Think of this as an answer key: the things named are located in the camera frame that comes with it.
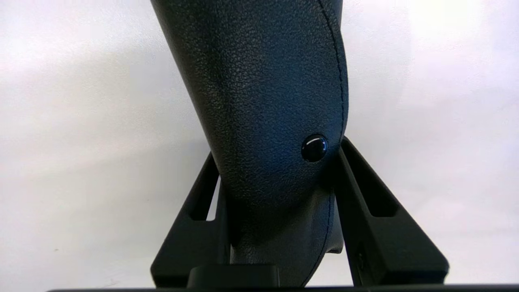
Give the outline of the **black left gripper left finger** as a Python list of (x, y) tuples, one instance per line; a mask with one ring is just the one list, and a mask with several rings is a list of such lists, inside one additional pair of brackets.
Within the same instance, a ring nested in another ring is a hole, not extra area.
[(222, 187), (215, 218), (207, 220), (218, 178), (213, 156), (208, 155), (151, 265), (156, 287), (185, 288), (193, 268), (229, 264), (227, 204)]

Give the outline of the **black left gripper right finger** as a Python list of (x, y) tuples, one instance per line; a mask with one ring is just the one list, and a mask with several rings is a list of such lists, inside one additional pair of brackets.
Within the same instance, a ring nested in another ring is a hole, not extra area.
[(449, 263), (348, 138), (335, 196), (354, 286), (443, 284)]

